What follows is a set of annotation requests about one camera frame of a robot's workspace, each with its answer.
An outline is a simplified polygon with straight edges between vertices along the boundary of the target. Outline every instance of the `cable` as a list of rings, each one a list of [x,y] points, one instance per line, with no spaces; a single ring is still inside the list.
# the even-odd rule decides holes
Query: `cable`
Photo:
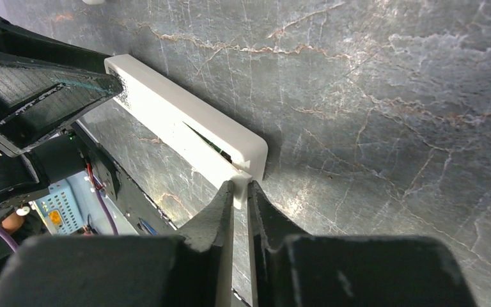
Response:
[[[102,196],[100,195],[100,189],[95,189],[95,195],[97,196],[98,202],[100,203],[100,206],[102,207],[102,210],[106,215],[106,218],[108,218],[108,221],[110,222],[110,227],[112,227],[112,232],[114,233],[114,235],[118,235],[119,234],[118,228],[116,227],[116,223],[114,222],[114,219],[110,214],[110,211],[108,211],[108,208],[106,207],[104,201],[102,200]]]
[[[110,211],[106,207],[106,204],[102,200],[102,196],[100,195],[100,191],[104,188],[100,183],[98,183],[98,180],[95,178],[93,175],[93,170],[91,168],[91,163],[87,163],[87,169],[88,169],[88,175],[90,176],[90,181],[91,184],[95,187],[95,196],[97,196],[98,203],[100,204],[102,210],[104,211],[104,215],[106,215],[106,218],[108,219],[108,223],[110,223],[110,227],[112,228],[112,232],[114,235],[118,235],[118,227],[116,226],[116,223],[114,222],[114,218],[112,217],[112,214],[110,214]]]
[[[14,239],[1,227],[0,237],[3,241],[5,241],[5,243],[7,243],[7,245],[12,249],[14,253],[16,252],[16,250],[18,250],[18,244],[16,243],[16,241],[14,241]]]

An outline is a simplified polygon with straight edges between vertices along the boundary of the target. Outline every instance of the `white plastic block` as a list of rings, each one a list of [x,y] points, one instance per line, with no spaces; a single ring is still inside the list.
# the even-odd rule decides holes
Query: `white plastic block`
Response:
[[[114,99],[196,171],[219,188],[235,184],[234,206],[247,200],[247,184],[262,181],[266,142],[128,54],[107,58],[106,71],[119,77],[124,91]],[[226,152],[232,163],[192,129]]]
[[[85,4],[89,5],[97,5],[97,4],[103,4],[104,0],[83,0]]]

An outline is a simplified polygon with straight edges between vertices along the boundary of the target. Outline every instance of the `marble surface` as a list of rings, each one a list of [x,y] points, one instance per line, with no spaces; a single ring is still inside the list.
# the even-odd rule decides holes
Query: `marble surface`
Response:
[[[491,0],[5,3],[13,23],[132,54],[265,138],[262,186],[307,231],[438,238],[491,306]],[[215,194],[114,102],[84,122],[178,226]],[[235,228],[251,301],[244,212]]]

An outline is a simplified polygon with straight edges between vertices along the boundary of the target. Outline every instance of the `purple cable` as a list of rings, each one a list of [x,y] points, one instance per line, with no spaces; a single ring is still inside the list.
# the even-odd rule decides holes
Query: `purple cable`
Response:
[[[14,239],[8,233],[6,233],[6,231],[1,227],[0,227],[0,237],[3,241],[5,241],[5,243],[8,244],[8,246],[12,249],[14,253],[16,252],[16,250],[18,250],[18,244],[16,243],[16,241],[14,241]]]
[[[112,214],[110,214],[110,211],[108,211],[108,208],[106,207],[104,201],[102,200],[102,196],[100,195],[100,190],[95,190],[95,195],[97,196],[98,202],[100,203],[100,206],[102,207],[102,210],[104,211],[104,214],[106,215],[106,218],[108,218],[108,222],[110,223],[110,227],[112,227],[112,232],[114,235],[118,234],[118,227],[116,227],[116,223],[114,222],[114,219],[112,218]]]

